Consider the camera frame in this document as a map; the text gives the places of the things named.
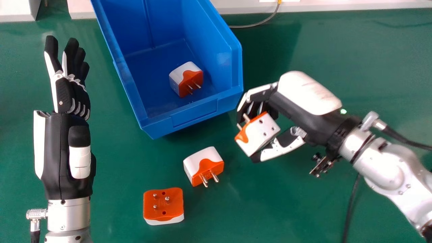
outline robotic arm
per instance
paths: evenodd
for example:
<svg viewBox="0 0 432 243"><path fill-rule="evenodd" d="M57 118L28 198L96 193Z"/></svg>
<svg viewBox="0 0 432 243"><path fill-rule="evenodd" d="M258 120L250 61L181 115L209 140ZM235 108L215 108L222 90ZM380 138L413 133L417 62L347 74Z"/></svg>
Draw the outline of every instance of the robotic arm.
<svg viewBox="0 0 432 243"><path fill-rule="evenodd" d="M363 120L341 112L342 103L324 86L303 72L291 71L279 82L249 90L237 109L240 129L235 140L253 162L266 161L309 144L324 146L315 155L310 174L319 177L341 158L364 176L369 187L390 199L417 232L432 242L432 174L405 146L392 144L370 132L374 127L408 145L409 141L370 112ZM277 136L278 113L295 127Z"/></svg>
<svg viewBox="0 0 432 243"><path fill-rule="evenodd" d="M51 80L54 111L34 111L35 172L43 182L47 209L27 211L31 242L38 243L40 220L48 220L45 242L91 243L90 196L96 175L91 152L90 100L85 79L89 65L85 51L71 38L64 49L62 65L57 59L58 42L47 36L45 62Z"/></svg>

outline plug inside blue bin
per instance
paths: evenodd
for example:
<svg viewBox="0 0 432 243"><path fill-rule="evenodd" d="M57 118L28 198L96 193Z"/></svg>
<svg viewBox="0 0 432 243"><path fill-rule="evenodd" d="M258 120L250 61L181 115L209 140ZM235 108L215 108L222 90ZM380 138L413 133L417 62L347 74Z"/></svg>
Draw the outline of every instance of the plug inside blue bin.
<svg viewBox="0 0 432 243"><path fill-rule="evenodd" d="M209 0L92 0L138 123L151 138L234 109L241 45ZM192 61L204 83L180 98L169 73Z"/></svg>

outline tabletop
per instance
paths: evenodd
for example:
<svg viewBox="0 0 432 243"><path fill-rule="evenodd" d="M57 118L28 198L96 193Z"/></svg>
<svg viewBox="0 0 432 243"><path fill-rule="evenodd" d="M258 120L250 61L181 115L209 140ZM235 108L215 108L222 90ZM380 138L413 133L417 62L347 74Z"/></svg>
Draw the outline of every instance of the tabletop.
<svg viewBox="0 0 432 243"><path fill-rule="evenodd" d="M244 24L265 15L224 16ZM349 114L374 110L408 138L432 144L432 11L280 13L270 23L234 30L243 47L245 90L301 70L338 96ZM33 110L52 110L45 36L63 47L75 37L90 64L87 90L95 242L340 242L356 172L346 161L317 179L308 174L322 148L253 164L234 142L231 111L157 140L140 130L96 20L70 20L66 6L41 7L38 21L0 24L0 239L28 242L25 212L46 207L34 172ZM291 123L280 118L282 128ZM184 158L215 146L220 182L193 188ZM426 167L431 154L414 149ZM149 226L143 193L180 187L183 222ZM42 223L42 235L46 222ZM349 242L423 242L399 210L362 181Z"/></svg>

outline orange plastic part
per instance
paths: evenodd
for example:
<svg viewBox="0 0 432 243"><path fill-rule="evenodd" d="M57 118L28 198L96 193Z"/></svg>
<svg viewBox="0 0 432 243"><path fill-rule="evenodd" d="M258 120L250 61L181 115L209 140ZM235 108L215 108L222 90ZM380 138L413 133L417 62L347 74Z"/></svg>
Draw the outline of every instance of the orange plastic part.
<svg viewBox="0 0 432 243"><path fill-rule="evenodd" d="M183 190L178 187L144 193L143 216L147 220L168 221L184 213Z"/></svg>
<svg viewBox="0 0 432 243"><path fill-rule="evenodd" d="M186 70L183 72L183 80L178 85L178 93L180 98L185 97L196 89L199 89L204 82L204 72L203 71L191 71Z"/></svg>
<svg viewBox="0 0 432 243"><path fill-rule="evenodd" d="M246 123L244 125L244 127L242 127L241 131L237 134L237 136L234 138L235 140L241 140L243 141L245 144L247 144L249 142L249 138L246 135L246 128L249 124L251 124L252 122L258 120L260 117L262 117L263 115L267 114L267 112L263 112L261 114L259 114L258 116L256 116L255 118L251 119L248 123Z"/></svg>
<svg viewBox="0 0 432 243"><path fill-rule="evenodd" d="M222 173L224 164L225 163L223 160L214 162L209 159L202 159L200 161L200 168L198 172L192 176L192 186L197 186L203 183L200 176L203 176L208 180L213 178L212 172L215 175Z"/></svg>

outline metal pin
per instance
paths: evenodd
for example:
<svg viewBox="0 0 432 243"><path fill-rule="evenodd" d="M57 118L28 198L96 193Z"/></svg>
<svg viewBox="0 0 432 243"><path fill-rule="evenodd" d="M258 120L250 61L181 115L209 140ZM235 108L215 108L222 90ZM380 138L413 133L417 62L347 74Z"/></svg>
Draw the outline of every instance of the metal pin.
<svg viewBox="0 0 432 243"><path fill-rule="evenodd" d="M210 173L212 173L213 179L215 180L216 183L219 182L219 178L215 175L215 173L213 173L213 171L210 171Z"/></svg>
<svg viewBox="0 0 432 243"><path fill-rule="evenodd" d="M201 89L201 86L199 86L196 82L194 84L198 87L198 89Z"/></svg>
<svg viewBox="0 0 432 243"><path fill-rule="evenodd" d="M208 185L209 182L207 181L207 179L203 175L200 175L200 177L201 177L201 180L203 181L204 186L209 187L209 185Z"/></svg>
<svg viewBox="0 0 432 243"><path fill-rule="evenodd" d="M248 117L246 113L243 113L243 118L245 119L246 123L251 121L251 119Z"/></svg>

